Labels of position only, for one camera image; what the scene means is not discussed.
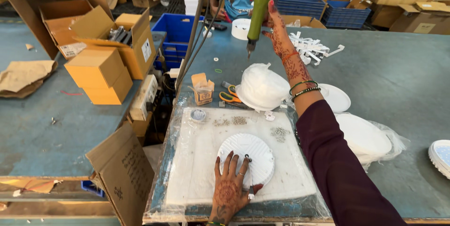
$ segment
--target green electric screwdriver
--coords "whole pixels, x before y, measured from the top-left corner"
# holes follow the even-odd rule
[[[250,61],[250,54],[255,50],[256,42],[259,40],[261,33],[261,26],[266,15],[267,5],[269,0],[254,0],[253,15],[251,16],[250,29],[248,30],[247,51],[248,60]]]

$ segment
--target stack of white boxes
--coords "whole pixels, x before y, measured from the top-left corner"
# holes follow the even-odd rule
[[[195,15],[199,0],[184,0],[184,4],[186,5],[186,15]]]

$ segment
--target hand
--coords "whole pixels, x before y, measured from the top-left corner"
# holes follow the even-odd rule
[[[223,9],[223,8],[219,9],[217,6],[211,6],[211,15],[215,16],[217,12],[219,12],[219,14],[217,15],[217,19],[221,19],[221,20],[225,20],[226,19],[226,17],[225,17],[225,13],[226,13],[225,9]]]
[[[241,174],[236,175],[238,159],[239,156],[235,155],[233,157],[233,151],[231,151],[225,160],[224,170],[221,174],[219,169],[220,157],[217,157],[216,167],[214,169],[216,174],[216,188],[214,189],[214,196],[212,198],[212,211],[211,216],[209,217],[210,222],[218,222],[227,225],[235,213],[250,203],[250,200],[248,199],[249,191],[242,193],[242,181],[244,180],[244,176]],[[248,163],[248,159],[245,158],[239,173],[245,175],[248,169]],[[262,186],[262,184],[253,186],[254,194],[256,194]]]
[[[262,34],[272,40],[275,54],[277,54],[281,59],[296,51],[294,45],[289,39],[288,32],[286,31],[286,25],[284,24],[284,21],[274,4],[274,0],[269,1],[269,18],[268,21],[264,22],[262,25],[273,28],[273,33],[262,31]]]

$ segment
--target bangle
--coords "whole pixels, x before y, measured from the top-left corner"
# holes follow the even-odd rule
[[[302,95],[302,94],[304,94],[304,93],[307,93],[307,92],[309,92],[309,91],[320,91],[320,88],[316,86],[316,87],[312,87],[312,88],[305,89],[305,90],[303,90],[303,91],[301,91],[301,92],[297,92],[294,96],[292,96],[292,102],[294,102],[294,99],[295,99],[296,97],[298,97],[298,96],[300,96],[300,95]]]
[[[226,226],[225,224],[218,223],[218,222],[208,222],[207,224],[215,224],[215,225],[219,225],[219,226]]]
[[[285,56],[283,59],[281,59],[281,63],[284,65],[284,63],[286,62],[286,60],[288,60],[289,57],[298,54],[297,51],[290,53],[289,55]]]
[[[297,84],[293,85],[293,86],[291,87],[291,89],[289,90],[289,95],[292,96],[292,89],[294,89],[294,87],[296,87],[297,85],[303,84],[303,83],[314,83],[316,87],[319,86],[319,84],[318,84],[316,81],[313,81],[313,80],[305,80],[305,81],[302,81],[302,82],[300,82],[300,83],[297,83]]]

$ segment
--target green bangle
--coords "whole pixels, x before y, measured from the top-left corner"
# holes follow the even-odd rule
[[[305,90],[303,90],[303,91],[301,91],[301,92],[297,92],[294,96],[292,96],[292,102],[294,102],[294,99],[295,99],[296,97],[298,97],[298,96],[300,96],[300,95],[302,95],[302,94],[304,94],[304,93],[307,93],[307,92],[309,92],[309,91],[320,91],[320,88],[316,86],[316,87],[312,87],[312,88],[305,89]]]
[[[314,83],[316,87],[319,86],[319,84],[316,81],[313,80],[305,80],[302,81],[300,83],[295,84],[294,86],[291,87],[291,89],[289,90],[289,95],[292,96],[292,89],[294,89],[294,87],[296,87],[297,85],[303,84],[303,83]]]
[[[223,223],[218,223],[218,222],[208,222],[207,224],[215,224],[215,225],[219,225],[219,226],[226,226]]]

